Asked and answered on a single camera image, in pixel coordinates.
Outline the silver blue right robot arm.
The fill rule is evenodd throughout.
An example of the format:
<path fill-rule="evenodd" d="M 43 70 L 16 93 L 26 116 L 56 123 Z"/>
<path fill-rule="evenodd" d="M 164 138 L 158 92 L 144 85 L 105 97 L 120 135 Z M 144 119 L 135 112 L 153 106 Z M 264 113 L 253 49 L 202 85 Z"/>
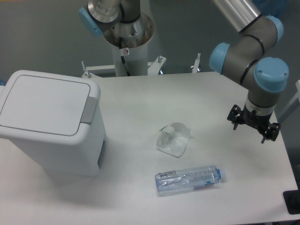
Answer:
<path fill-rule="evenodd" d="M 246 124 L 263 135 L 276 134 L 280 124 L 270 123 L 270 117 L 286 87 L 289 68 L 283 60 L 264 54 L 282 37 L 283 25 L 273 16 L 263 16 L 251 0 L 215 0 L 214 4 L 241 39 L 233 45 L 218 44 L 209 66 L 248 90 L 244 107 L 233 106 L 227 119 L 235 128 Z"/>

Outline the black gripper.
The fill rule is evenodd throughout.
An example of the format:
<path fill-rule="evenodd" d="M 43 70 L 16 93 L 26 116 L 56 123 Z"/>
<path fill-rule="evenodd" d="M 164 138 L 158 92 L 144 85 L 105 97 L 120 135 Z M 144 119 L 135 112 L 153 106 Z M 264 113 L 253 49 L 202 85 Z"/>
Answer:
<path fill-rule="evenodd" d="M 262 135 L 261 143 L 265 141 L 276 141 L 281 125 L 279 123 L 270 123 L 270 116 L 259 116 L 256 110 L 249 111 L 246 106 L 243 110 L 238 105 L 234 105 L 228 116 L 227 120 L 233 124 L 233 130 L 236 130 L 238 125 L 247 125 L 259 131 Z"/>

